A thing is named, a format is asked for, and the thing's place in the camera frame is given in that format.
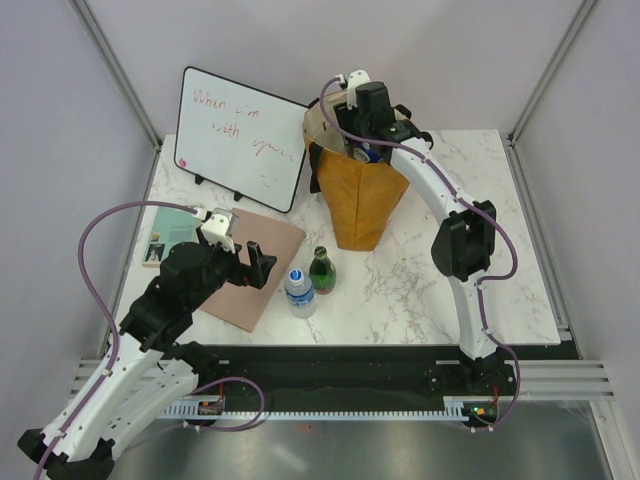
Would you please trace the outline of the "green glass bottle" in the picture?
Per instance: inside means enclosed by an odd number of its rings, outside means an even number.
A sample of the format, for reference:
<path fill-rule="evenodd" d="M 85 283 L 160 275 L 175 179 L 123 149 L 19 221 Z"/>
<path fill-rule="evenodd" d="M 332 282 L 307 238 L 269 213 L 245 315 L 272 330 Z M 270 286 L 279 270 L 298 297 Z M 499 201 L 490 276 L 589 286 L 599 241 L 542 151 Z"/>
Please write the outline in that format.
<path fill-rule="evenodd" d="M 309 276 L 316 293 L 326 295 L 333 291 L 336 285 L 337 273 L 335 265 L 328 257 L 324 246 L 315 248 L 314 258 L 309 267 Z"/>

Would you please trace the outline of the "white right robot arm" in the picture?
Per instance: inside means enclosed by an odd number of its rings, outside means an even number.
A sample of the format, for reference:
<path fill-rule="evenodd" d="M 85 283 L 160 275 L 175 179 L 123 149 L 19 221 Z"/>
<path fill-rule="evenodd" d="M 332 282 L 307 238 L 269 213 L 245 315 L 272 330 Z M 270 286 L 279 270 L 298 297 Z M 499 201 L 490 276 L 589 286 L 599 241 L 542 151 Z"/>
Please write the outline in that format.
<path fill-rule="evenodd" d="M 471 359 L 458 368 L 467 392 L 483 392 L 494 381 L 493 355 L 483 287 L 489 274 L 495 237 L 501 232 L 489 201 L 464 192 L 431 153 L 433 141 L 407 117 L 396 116 L 388 89 L 365 71 L 330 80 L 321 91 L 320 109 L 345 143 L 385 162 L 409 181 L 439 222 L 431 246 L 438 271 L 450 284 L 460 330 L 459 347 Z"/>

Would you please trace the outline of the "blue white drink carton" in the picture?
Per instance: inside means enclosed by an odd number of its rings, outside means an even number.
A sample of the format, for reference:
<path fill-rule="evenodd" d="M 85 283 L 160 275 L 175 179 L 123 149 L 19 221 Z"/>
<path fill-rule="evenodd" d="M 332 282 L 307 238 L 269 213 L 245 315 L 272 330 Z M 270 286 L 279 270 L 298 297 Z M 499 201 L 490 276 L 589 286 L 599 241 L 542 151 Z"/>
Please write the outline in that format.
<path fill-rule="evenodd" d="M 353 157 L 364 164 L 379 163 L 383 156 L 368 144 L 358 143 L 353 147 Z"/>

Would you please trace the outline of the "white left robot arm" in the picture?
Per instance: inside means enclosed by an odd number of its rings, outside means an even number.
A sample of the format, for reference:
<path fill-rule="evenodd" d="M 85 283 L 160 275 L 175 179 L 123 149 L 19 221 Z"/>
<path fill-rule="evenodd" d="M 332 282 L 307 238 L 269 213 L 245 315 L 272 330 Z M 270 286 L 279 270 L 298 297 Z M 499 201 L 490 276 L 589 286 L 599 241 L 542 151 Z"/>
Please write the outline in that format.
<path fill-rule="evenodd" d="M 134 301 L 113 344 L 73 401 L 45 428 L 29 429 L 19 449 L 51 479 L 105 479 L 116 459 L 162 411 L 219 382 L 214 354 L 197 343 L 176 345 L 194 312 L 225 284 L 263 288 L 277 259 L 246 246 L 184 242 L 161 263 Z"/>

